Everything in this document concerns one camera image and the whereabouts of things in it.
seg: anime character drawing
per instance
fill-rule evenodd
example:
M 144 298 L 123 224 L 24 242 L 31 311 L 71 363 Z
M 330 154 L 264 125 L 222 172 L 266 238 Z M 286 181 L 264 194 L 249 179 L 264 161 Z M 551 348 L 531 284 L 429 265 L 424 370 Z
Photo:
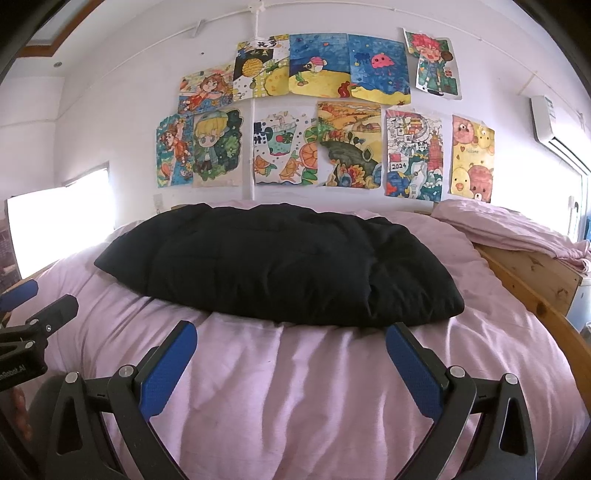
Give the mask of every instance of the anime character drawing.
M 451 41 L 407 31 L 405 38 L 409 53 L 418 58 L 416 87 L 434 95 L 461 99 Z
M 184 185 L 193 179 L 193 118 L 173 115 L 157 129 L 157 180 L 159 187 Z
M 196 117 L 193 132 L 196 186 L 241 183 L 240 175 L 227 176 L 239 164 L 241 125 L 238 110 L 208 112 Z
M 178 112 L 204 113 L 232 103 L 233 65 L 202 70 L 183 77 Z

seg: blue gripper pad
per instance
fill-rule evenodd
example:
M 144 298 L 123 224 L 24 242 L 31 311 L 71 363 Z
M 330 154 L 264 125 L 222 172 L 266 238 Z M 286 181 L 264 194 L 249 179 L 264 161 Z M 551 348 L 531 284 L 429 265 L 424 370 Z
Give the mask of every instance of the blue gripper pad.
M 196 348 L 197 329 L 192 323 L 183 321 L 154 352 L 150 360 L 156 359 L 157 363 L 150 365 L 148 362 L 148 374 L 140 387 L 139 410 L 144 419 L 162 413 Z
M 12 290 L 0 295 L 0 312 L 11 312 L 27 300 L 31 300 L 39 291 L 35 280 L 28 280 Z
M 437 421 L 443 410 L 441 387 L 396 325 L 386 331 L 386 348 L 421 414 Z

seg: boy drawing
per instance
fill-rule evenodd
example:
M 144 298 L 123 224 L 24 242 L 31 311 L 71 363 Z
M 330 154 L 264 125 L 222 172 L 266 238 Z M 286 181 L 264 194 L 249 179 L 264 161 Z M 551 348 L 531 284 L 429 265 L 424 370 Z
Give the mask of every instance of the boy drawing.
M 228 115 L 205 113 L 195 124 L 195 171 L 212 171 L 218 165 L 215 144 L 228 131 Z

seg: fish drawing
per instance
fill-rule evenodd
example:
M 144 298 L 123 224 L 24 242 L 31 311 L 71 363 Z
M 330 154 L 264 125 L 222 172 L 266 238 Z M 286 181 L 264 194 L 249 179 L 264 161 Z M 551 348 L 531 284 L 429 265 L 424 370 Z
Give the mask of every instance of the fish drawing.
M 304 68 L 310 70 L 313 73 L 318 73 L 322 71 L 325 65 L 325 59 L 321 59 L 320 57 L 312 57 L 310 61 L 304 65 Z

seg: air conditioner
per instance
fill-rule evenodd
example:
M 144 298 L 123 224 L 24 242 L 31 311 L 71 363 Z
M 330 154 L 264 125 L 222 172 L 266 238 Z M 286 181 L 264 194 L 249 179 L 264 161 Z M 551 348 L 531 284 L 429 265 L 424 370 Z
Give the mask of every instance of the air conditioner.
M 538 141 L 579 173 L 590 175 L 591 140 L 581 125 L 543 95 L 531 98 L 531 109 Z

